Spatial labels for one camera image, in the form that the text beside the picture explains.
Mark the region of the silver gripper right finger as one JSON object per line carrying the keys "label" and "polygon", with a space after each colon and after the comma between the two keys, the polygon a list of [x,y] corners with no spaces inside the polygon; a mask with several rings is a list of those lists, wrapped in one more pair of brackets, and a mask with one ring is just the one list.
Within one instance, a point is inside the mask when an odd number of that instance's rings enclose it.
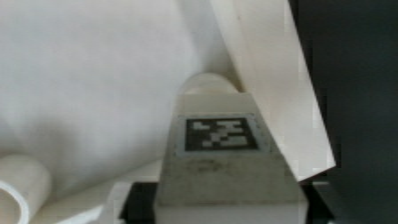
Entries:
{"label": "silver gripper right finger", "polygon": [[343,197],[326,180],[302,184],[310,201],[306,224],[356,224]]}

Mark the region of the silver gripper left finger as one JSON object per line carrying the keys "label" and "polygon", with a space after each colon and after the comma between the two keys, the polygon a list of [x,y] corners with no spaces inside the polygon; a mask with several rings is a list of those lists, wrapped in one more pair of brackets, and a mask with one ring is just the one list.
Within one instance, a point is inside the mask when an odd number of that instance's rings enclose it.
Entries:
{"label": "silver gripper left finger", "polygon": [[119,182],[111,190],[98,224],[157,224],[157,182]]}

